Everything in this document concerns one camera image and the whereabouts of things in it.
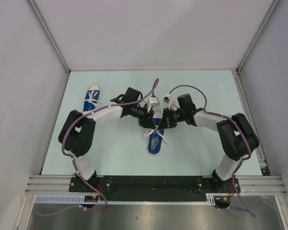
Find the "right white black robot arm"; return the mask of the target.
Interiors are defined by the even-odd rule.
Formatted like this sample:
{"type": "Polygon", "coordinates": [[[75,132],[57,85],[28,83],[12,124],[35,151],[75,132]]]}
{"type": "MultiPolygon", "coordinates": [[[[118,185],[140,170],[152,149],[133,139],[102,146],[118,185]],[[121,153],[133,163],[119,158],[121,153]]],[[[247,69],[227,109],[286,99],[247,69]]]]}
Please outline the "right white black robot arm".
{"type": "Polygon", "coordinates": [[[208,112],[203,108],[197,109],[189,94],[177,99],[179,107],[176,110],[165,108],[158,128],[175,128],[177,123],[185,122],[194,127],[216,131],[225,155],[212,172],[212,188],[217,192],[224,192],[229,183],[234,181],[233,176],[242,163],[249,160],[252,152],[259,147],[257,135],[242,113],[228,116],[208,112]]]}

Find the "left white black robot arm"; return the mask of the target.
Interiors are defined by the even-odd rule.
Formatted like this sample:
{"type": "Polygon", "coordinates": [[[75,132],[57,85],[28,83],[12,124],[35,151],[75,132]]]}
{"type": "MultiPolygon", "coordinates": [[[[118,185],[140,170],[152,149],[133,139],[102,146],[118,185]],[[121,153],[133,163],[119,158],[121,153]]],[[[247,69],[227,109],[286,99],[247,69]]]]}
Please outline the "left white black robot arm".
{"type": "Polygon", "coordinates": [[[129,87],[125,94],[111,99],[106,106],[86,113],[77,110],[69,113],[58,141],[62,144],[63,154],[71,157],[76,175],[81,177],[79,185],[85,191],[90,192],[96,187],[96,171],[89,160],[88,151],[97,125],[130,115],[138,119],[141,127],[156,128],[153,107],[160,105],[159,99],[154,94],[148,95],[146,105],[141,107],[141,96],[140,91],[129,87]]]}

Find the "white shoelace of sneaker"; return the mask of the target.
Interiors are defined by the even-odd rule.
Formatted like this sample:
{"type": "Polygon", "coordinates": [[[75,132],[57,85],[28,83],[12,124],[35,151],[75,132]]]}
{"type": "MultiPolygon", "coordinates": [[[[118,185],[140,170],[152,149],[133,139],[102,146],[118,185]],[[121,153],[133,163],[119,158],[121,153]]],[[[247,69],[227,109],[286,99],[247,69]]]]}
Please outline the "white shoelace of sneaker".
{"type": "Polygon", "coordinates": [[[143,137],[144,137],[144,138],[148,138],[148,137],[150,137],[151,135],[155,135],[155,136],[161,137],[161,138],[162,138],[161,141],[164,141],[167,145],[169,145],[169,142],[166,140],[166,138],[164,137],[164,135],[161,134],[159,130],[157,130],[157,128],[155,128],[155,129],[149,129],[148,131],[146,131],[146,132],[143,133],[143,137]]]}

